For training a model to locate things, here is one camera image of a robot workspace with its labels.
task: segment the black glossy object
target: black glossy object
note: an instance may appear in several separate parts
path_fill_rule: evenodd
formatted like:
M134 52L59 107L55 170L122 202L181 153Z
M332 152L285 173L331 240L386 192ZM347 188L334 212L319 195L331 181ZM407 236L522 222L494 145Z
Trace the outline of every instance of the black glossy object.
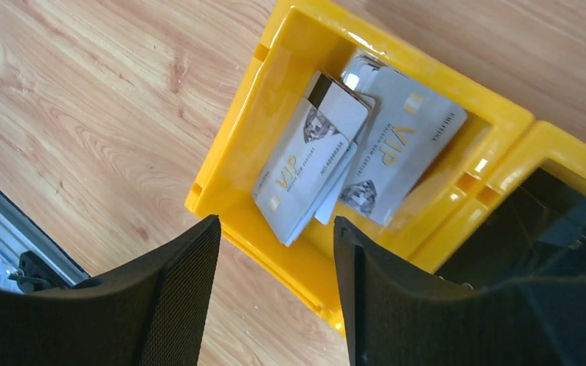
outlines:
M586 364L586 277L474 291L393 255L343 217L333 253L351 365Z
M0 365L196 364L220 238L208 217L73 289L0 291Z

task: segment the stack of cards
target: stack of cards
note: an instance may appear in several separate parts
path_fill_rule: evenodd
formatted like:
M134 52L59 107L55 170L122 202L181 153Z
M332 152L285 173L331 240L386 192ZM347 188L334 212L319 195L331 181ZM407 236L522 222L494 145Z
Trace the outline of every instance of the stack of cards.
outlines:
M253 189L262 215L286 246L346 176L356 154L353 140L368 115L349 89L319 72L313 77Z
M459 105L359 53L343 83L313 77L253 199L286 246L313 217L327 225L338 201L387 225L466 118Z

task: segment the wood grain surface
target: wood grain surface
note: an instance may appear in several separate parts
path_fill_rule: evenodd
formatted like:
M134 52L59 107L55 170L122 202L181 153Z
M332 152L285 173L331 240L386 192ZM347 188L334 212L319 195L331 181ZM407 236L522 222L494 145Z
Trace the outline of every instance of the wood grain surface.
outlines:
M341 0L586 142L586 0ZM0 0L0 188L92 275L189 228L185 195L274 0ZM345 364L224 242L202 364Z

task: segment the storage bin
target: storage bin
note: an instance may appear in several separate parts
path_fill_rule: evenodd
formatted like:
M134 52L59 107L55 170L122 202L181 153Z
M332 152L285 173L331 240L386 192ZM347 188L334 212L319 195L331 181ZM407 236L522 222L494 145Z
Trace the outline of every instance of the storage bin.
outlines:
M357 50L370 52L469 114L387 227L341 204L336 208L382 246L428 271L444 263L510 190L506 177L498 174L516 173L506 170L509 165L501 165L502 160L524 141L521 136L534 122L529 111L334 3L277 3L185 206L199 217L219 215L228 240L339 331L343 320L333 226L312 220L287 248L275 238L250 192L313 73L321 70L338 79Z

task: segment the black stripe on card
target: black stripe on card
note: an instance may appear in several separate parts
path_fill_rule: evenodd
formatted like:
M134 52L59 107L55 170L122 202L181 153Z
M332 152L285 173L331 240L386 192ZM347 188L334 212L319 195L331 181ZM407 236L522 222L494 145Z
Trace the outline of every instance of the black stripe on card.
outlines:
M331 79L327 78L324 74L320 74L320 77L317 78L317 82L308 98L311 105L315 108L320 108L320 103L327 94L327 90L329 90L331 84L333 84Z

